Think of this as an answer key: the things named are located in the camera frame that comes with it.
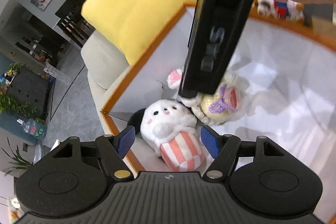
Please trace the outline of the crocheted bunny plush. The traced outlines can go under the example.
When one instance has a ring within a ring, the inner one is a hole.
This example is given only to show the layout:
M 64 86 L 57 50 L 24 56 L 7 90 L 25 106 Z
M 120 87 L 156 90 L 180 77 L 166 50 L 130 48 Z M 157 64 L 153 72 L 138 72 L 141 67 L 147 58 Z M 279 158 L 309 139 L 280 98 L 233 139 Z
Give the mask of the crocheted bunny plush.
M 239 77 L 232 71 L 226 71 L 213 95 L 197 93 L 193 98 L 174 98 L 185 105 L 203 123 L 209 126 L 224 124 L 239 109 L 240 90 Z

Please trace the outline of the white dog popcorn plush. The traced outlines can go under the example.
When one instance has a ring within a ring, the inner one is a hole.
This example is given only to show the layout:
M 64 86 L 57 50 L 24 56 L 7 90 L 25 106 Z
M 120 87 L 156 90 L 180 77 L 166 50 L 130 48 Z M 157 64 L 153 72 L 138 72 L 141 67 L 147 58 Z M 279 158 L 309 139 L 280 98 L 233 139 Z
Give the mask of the white dog popcorn plush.
M 205 160 L 196 131 L 197 119 L 177 101 L 158 100 L 135 112 L 127 124 L 174 172 L 194 171 Z

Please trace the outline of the red panda sailor plush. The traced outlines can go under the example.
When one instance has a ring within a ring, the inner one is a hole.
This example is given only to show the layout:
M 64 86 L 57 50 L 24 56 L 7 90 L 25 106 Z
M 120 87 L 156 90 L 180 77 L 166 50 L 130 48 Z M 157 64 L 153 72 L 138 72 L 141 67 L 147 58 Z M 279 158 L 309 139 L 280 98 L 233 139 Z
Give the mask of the red panda sailor plush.
M 304 21 L 304 4 L 288 0 L 287 2 L 278 2 L 275 0 L 255 0 L 254 7 L 259 15 L 284 19 L 292 22 Z

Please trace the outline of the beige fabric sofa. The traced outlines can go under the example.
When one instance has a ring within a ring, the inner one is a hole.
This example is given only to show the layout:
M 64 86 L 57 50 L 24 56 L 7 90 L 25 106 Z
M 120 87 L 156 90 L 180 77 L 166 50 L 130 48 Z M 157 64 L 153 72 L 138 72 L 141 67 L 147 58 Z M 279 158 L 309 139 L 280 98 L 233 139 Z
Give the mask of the beige fabric sofa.
M 100 112 L 128 73 L 129 63 L 124 54 L 97 30 L 82 47 L 81 57 L 88 70 L 88 82 L 94 104 Z

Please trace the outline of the large water bottle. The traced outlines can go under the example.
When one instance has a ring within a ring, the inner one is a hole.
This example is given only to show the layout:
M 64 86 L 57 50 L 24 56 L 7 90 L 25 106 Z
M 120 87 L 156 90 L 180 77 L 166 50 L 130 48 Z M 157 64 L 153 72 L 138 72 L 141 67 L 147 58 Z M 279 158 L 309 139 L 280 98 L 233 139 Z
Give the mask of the large water bottle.
M 20 118 L 17 118 L 17 122 L 21 125 L 25 133 L 30 134 L 37 139 L 43 139 L 46 135 L 46 125 L 41 124 L 33 119 L 24 121 Z

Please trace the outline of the potted floor plant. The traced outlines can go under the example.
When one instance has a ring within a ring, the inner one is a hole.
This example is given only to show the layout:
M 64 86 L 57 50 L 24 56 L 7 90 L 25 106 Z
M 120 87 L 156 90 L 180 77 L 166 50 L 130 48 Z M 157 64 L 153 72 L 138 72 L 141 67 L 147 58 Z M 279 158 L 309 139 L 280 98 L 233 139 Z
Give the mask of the potted floor plant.
M 9 147 L 9 152 L 4 148 L 1 148 L 2 152 L 10 159 L 9 167 L 3 170 L 5 176 L 11 175 L 14 177 L 19 177 L 24 174 L 30 167 L 33 166 L 33 162 L 26 160 L 20 153 L 19 147 L 16 146 L 15 149 L 11 147 L 10 140 L 7 138 L 7 145 Z

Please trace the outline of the orange cardboard storage box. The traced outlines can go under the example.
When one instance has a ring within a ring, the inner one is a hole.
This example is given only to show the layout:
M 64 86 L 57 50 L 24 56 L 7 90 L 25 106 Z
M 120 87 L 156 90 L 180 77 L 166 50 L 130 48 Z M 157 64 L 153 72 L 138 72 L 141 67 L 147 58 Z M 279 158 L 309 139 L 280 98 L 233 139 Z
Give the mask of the orange cardboard storage box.
M 183 7 L 141 58 L 104 95 L 100 119 L 117 135 L 131 114 L 172 98 L 171 71 L 183 66 L 194 9 Z M 238 77 L 238 111 L 219 134 L 243 140 L 265 135 L 319 175 L 323 194 L 315 215 L 335 216 L 335 40 L 289 22 L 251 14 L 230 61 Z

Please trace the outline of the dark grey sideboard cabinet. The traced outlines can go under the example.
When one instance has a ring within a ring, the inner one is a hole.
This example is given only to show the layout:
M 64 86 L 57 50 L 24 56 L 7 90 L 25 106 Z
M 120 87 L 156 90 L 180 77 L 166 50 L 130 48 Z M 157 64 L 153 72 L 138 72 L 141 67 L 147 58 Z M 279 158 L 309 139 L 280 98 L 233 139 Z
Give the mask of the dark grey sideboard cabinet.
M 47 118 L 51 83 L 27 68 L 22 68 L 11 82 L 7 94 L 21 104 L 28 103 L 34 117 Z

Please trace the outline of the framed wall picture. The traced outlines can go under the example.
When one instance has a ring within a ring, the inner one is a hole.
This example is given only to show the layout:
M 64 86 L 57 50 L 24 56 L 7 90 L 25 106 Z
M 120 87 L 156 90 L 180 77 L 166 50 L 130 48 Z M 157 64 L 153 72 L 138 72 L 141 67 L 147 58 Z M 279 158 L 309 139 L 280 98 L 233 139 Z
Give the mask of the framed wall picture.
M 45 11 L 48 5 L 51 3 L 52 0 L 30 0 L 35 7 L 37 7 L 41 11 Z

